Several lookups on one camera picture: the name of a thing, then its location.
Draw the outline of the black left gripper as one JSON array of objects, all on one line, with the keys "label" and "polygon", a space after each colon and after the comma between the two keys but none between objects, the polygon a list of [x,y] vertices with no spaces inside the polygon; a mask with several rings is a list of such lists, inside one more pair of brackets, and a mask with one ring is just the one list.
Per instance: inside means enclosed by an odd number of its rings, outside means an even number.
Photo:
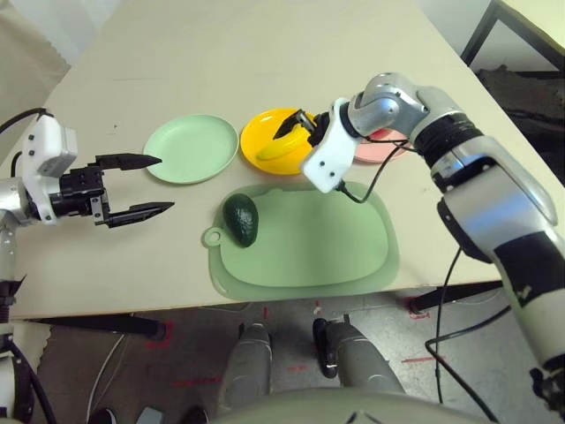
[{"label": "black left gripper", "polygon": [[91,216],[95,225],[109,228],[146,221],[175,205],[174,202],[149,202],[110,213],[103,170],[137,170],[161,163],[160,158],[142,154],[97,155],[94,164],[69,170],[58,179],[59,191],[50,195],[56,217]]}]

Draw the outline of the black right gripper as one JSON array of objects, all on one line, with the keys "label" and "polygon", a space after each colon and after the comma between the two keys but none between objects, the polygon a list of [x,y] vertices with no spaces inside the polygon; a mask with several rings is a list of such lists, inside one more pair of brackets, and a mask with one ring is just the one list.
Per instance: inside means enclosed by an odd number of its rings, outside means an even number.
[{"label": "black right gripper", "polygon": [[[328,129],[329,122],[330,122],[330,117],[328,112],[323,112],[314,117],[313,119],[314,128],[312,131],[310,131],[310,135],[307,139],[308,143],[313,148],[318,146],[322,142],[323,137],[325,136],[326,131]],[[305,128],[307,131],[309,130],[309,117],[301,109],[291,113],[288,117],[286,117],[283,120],[283,122],[275,132],[273,139],[277,140],[289,134],[296,125],[300,125],[301,127]]]}]

